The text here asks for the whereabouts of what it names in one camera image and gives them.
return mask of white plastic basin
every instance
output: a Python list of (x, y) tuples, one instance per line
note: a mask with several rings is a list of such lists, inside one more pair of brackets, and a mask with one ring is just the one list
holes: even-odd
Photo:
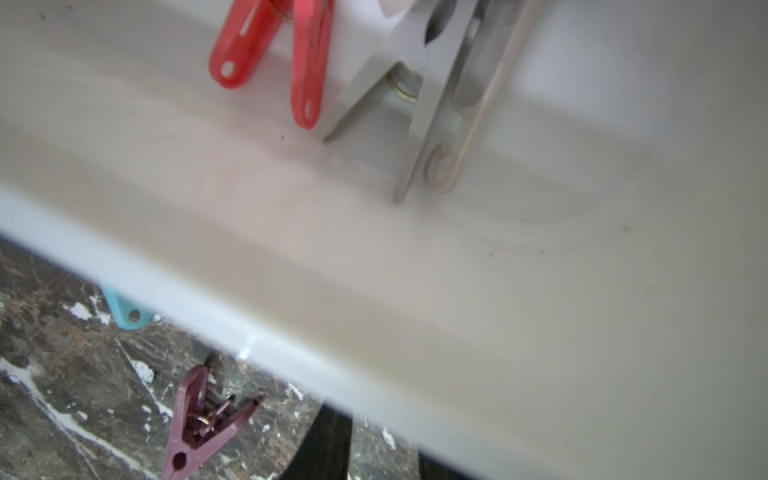
[[(4, 235), (488, 478), (766, 478), (768, 4), (553, 2), (399, 207), (408, 107), (318, 145), (227, 9), (0, 2)], [(396, 21), (338, 0), (326, 104)]]

